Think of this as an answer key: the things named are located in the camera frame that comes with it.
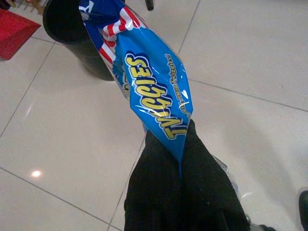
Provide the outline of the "black robot foot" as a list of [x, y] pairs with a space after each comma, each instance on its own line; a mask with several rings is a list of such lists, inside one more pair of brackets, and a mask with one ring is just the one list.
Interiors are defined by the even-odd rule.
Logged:
[[298, 204], [302, 227], [304, 231], [308, 231], [308, 190], [300, 194]]

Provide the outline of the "red plastic dustpan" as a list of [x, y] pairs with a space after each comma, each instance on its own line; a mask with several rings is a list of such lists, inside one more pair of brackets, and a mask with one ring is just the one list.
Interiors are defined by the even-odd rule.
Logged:
[[9, 60], [41, 25], [0, 9], [0, 60]]

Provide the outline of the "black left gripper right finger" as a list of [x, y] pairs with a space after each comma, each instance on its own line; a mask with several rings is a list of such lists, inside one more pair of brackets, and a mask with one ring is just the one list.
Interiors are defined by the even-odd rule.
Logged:
[[226, 172], [190, 121], [182, 170], [182, 231], [250, 231], [250, 224]]

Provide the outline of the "black round rubbish bin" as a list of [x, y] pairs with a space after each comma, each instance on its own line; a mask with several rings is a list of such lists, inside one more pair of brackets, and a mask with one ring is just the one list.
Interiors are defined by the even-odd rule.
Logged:
[[47, 34], [68, 48], [97, 78], [113, 81], [106, 64], [90, 39], [79, 12], [80, 0], [47, 0], [43, 25]]

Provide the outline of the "blue Twiggies snack bag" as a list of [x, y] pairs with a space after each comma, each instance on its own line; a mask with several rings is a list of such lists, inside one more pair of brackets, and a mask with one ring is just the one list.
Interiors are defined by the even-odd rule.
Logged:
[[122, 0], [79, 0], [78, 9], [131, 110], [182, 163], [193, 103], [181, 59]]

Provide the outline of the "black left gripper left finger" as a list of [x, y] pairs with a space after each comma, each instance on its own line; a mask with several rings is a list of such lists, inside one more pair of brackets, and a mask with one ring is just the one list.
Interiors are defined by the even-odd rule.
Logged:
[[124, 231], [178, 231], [179, 165], [153, 133], [130, 176], [124, 202]]

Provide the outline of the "wooden slatted rack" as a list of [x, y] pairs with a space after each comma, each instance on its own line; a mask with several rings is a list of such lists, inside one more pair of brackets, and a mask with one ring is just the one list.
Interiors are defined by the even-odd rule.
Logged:
[[42, 15], [48, 0], [10, 0], [15, 7], [10, 10], [20, 10], [28, 13]]

